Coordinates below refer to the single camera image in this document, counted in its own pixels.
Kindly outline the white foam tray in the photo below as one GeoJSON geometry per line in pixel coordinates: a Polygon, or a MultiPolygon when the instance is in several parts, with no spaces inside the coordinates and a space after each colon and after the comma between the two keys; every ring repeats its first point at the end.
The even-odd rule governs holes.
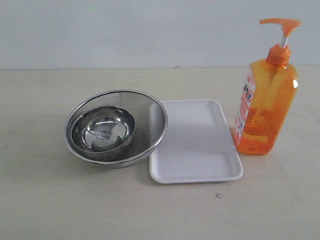
{"type": "Polygon", "coordinates": [[[168,125],[149,157],[151,178],[160,184],[235,181],[243,165],[220,103],[213,99],[162,102],[168,125]]]}

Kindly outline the orange soap pump bottle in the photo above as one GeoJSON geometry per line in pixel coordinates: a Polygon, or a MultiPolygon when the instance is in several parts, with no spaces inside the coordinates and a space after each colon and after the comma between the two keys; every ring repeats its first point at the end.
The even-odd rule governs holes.
{"type": "Polygon", "coordinates": [[[296,19],[266,18],[263,24],[281,26],[281,41],[264,59],[249,64],[234,121],[233,140],[247,155],[266,155],[273,148],[298,90],[298,72],[289,63],[288,38],[301,25],[296,19]]]}

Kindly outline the small stainless steel bowl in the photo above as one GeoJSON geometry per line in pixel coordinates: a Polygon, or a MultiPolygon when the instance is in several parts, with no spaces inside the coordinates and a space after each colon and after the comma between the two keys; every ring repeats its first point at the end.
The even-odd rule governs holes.
{"type": "Polygon", "coordinates": [[[123,107],[92,108],[71,124],[68,139],[81,156],[103,162],[120,157],[136,135],[136,120],[123,107]]]}

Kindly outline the steel mesh colander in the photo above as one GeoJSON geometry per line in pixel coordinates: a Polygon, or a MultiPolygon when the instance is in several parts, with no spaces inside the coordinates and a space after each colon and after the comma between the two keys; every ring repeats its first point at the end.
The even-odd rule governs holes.
{"type": "Polygon", "coordinates": [[[80,103],[70,114],[64,127],[67,148],[78,158],[108,168],[126,168],[147,159],[157,148],[168,128],[168,114],[155,97],[136,90],[111,90],[94,95],[80,103]],[[83,113],[102,106],[117,106],[128,110],[135,118],[136,134],[131,145],[113,161],[85,158],[77,153],[68,138],[71,124],[83,113]]]}

